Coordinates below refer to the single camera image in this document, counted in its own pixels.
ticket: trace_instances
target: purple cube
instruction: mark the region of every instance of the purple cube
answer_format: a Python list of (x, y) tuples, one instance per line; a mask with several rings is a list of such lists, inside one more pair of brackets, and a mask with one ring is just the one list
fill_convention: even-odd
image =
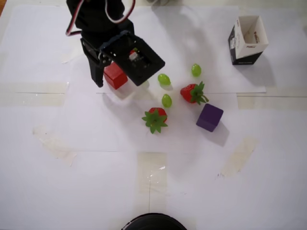
[(223, 110), (213, 105), (205, 104), (204, 108), (202, 109), (201, 115), (196, 122), (196, 125), (210, 132), (213, 132), (219, 124), (223, 112)]

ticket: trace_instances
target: white box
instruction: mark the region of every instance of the white box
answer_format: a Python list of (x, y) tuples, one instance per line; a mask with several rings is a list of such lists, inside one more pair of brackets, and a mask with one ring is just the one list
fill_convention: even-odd
[(268, 46), (260, 16), (239, 16), (228, 38), (233, 65), (252, 65)]

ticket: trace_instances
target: strawberry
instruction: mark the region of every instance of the strawberry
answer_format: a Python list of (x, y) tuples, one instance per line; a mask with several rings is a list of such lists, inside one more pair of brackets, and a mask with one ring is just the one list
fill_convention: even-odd
[(161, 127), (167, 127), (165, 121), (167, 115), (162, 108), (151, 108), (149, 112), (145, 112), (145, 117), (142, 117), (146, 121), (146, 126), (150, 128), (150, 132), (154, 133), (156, 130), (161, 133)]
[(197, 84), (190, 84), (187, 87), (184, 87), (180, 90), (180, 94), (183, 98), (189, 103), (201, 104), (201, 102), (207, 103), (209, 100), (208, 98), (203, 95), (203, 88), (205, 87), (204, 83)]
[(166, 112), (165, 112), (165, 110), (163, 108), (151, 108), (149, 110), (149, 112), (151, 114), (153, 114), (156, 109), (158, 110), (159, 116), (166, 116), (165, 120), (163, 121), (163, 122), (165, 122), (167, 120), (167, 114), (166, 114)]

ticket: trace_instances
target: robotic arm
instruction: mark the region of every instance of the robotic arm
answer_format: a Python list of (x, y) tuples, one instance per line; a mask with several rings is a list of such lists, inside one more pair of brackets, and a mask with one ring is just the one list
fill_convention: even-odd
[[(137, 86), (165, 65), (144, 40), (134, 35), (133, 23), (123, 17), (121, 0), (67, 0), (67, 5), (72, 20), (66, 35), (81, 34), (91, 76), (98, 87), (103, 86), (104, 68), (112, 61)], [(74, 23), (81, 31), (71, 32)]]

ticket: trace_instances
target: red toy block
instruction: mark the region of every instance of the red toy block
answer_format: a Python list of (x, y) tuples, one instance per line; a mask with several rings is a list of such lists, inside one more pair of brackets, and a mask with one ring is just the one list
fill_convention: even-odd
[(116, 90), (128, 81), (127, 75), (115, 62), (105, 67), (104, 76), (105, 80)]

